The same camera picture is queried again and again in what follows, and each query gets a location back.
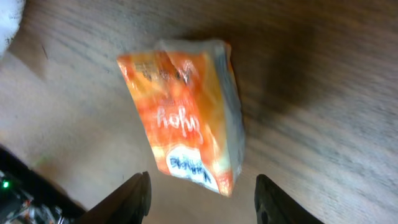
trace green led light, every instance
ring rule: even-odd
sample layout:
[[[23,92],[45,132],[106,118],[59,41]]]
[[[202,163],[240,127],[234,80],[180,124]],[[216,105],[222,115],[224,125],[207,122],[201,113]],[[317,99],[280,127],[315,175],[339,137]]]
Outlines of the green led light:
[[[10,183],[8,182],[8,181],[4,181],[3,183],[2,183],[2,187],[3,188],[8,188],[10,186]]]

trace table top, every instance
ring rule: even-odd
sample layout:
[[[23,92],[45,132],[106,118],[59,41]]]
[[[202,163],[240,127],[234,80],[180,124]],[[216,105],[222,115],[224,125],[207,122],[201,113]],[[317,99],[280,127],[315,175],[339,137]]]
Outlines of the table top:
[[[144,223],[255,223],[268,175],[326,223],[398,218],[395,1],[27,2],[0,62],[0,142],[85,208],[148,170]],[[220,38],[247,147],[233,196],[157,171],[117,55]]]

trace orange plastic wrapper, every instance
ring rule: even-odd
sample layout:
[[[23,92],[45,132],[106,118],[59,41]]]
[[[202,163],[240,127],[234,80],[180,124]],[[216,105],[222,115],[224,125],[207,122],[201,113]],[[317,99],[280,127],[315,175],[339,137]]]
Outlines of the orange plastic wrapper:
[[[226,196],[244,155],[230,52],[220,40],[163,40],[118,57],[159,170]]]

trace orange packet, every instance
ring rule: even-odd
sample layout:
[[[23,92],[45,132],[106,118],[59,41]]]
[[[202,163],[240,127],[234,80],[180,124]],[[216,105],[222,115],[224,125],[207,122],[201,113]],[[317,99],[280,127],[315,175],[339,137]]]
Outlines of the orange packet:
[[[230,47],[173,40],[157,48],[118,57],[157,167],[229,196],[244,154]]]

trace candy wrapper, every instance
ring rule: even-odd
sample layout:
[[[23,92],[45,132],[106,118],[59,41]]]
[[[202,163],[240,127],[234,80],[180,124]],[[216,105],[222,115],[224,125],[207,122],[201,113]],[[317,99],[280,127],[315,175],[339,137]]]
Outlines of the candy wrapper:
[[[220,40],[163,40],[118,57],[159,170],[227,196],[244,155],[230,53]]]

